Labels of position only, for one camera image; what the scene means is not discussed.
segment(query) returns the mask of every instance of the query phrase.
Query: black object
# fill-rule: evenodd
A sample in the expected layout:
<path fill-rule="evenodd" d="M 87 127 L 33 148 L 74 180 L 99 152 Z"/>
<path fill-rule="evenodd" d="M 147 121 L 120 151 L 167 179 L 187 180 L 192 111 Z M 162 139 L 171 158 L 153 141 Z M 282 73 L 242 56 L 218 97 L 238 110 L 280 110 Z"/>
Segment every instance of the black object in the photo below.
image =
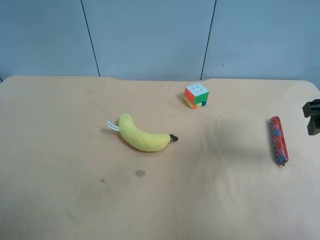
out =
<path fill-rule="evenodd" d="M 175 142 L 175 141 L 178 141 L 178 137 L 173 135 L 173 134 L 169 134 L 170 135 L 170 138 L 171 138 L 171 142 Z"/>
<path fill-rule="evenodd" d="M 311 117 L 307 126 L 310 136 L 320 133 L 320 99 L 308 101 L 302 108 L 305 118 Z"/>

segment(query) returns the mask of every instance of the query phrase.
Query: yellow plush toy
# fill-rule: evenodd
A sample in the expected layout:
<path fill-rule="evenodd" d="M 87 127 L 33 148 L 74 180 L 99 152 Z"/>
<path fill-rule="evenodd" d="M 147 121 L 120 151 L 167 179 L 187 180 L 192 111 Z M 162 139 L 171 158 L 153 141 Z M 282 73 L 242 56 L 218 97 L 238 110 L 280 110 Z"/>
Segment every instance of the yellow plush toy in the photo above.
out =
<path fill-rule="evenodd" d="M 119 131 L 121 136 L 133 147 L 145 152 L 158 152 L 168 143 L 178 140 L 173 134 L 150 134 L 137 128 L 127 113 L 119 118 Z"/>

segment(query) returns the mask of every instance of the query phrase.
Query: rubik's cube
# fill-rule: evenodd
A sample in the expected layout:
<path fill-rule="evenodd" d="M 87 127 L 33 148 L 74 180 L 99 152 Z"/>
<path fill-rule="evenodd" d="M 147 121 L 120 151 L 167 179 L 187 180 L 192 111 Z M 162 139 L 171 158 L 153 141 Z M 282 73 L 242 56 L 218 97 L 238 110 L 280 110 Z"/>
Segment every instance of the rubik's cube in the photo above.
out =
<path fill-rule="evenodd" d="M 196 109 L 207 104 L 209 91 L 200 83 L 186 86 L 184 100 L 191 109 Z"/>

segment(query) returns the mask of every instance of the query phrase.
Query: stain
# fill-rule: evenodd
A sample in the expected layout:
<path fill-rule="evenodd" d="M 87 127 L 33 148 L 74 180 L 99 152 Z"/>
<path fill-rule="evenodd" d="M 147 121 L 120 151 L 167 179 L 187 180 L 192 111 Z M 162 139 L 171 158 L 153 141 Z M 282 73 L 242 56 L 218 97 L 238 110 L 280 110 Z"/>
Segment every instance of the stain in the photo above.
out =
<path fill-rule="evenodd" d="M 100 182 L 106 184 L 107 192 L 108 192 L 109 195 L 111 195 L 112 191 L 111 191 L 111 187 L 110 187 L 110 185 L 108 184 L 108 182 L 107 182 L 104 178 L 101 178 Z"/>
<path fill-rule="evenodd" d="M 76 216 L 75 214 L 70 212 L 67 208 L 64 209 L 64 212 L 74 225 L 76 225 L 76 226 L 81 225 L 81 219 L 78 216 Z"/>
<path fill-rule="evenodd" d="M 105 108 L 103 107 L 103 106 L 101 106 L 101 104 L 100 103 L 98 103 L 98 102 L 95 102 L 95 101 L 93 101 L 93 102 L 91 102 L 94 106 L 96 106 L 98 109 L 100 109 L 102 112 L 106 112 L 106 110 L 105 110 Z"/>
<path fill-rule="evenodd" d="M 143 170 L 138 170 L 138 171 L 135 171 L 135 175 L 136 175 L 137 177 L 142 178 L 142 177 L 144 177 L 144 176 L 146 175 L 146 172 L 143 171 Z"/>

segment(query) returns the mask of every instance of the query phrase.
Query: fabric tag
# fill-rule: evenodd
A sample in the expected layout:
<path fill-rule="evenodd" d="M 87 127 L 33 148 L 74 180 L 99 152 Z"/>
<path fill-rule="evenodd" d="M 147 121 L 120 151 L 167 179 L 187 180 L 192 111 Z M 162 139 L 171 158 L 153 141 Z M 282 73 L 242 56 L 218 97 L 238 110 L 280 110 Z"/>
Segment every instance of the fabric tag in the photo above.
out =
<path fill-rule="evenodd" d="M 118 131 L 119 132 L 119 127 L 116 126 L 116 125 L 113 125 L 111 122 L 108 121 L 108 126 L 109 128 L 115 130 L 115 131 Z"/>

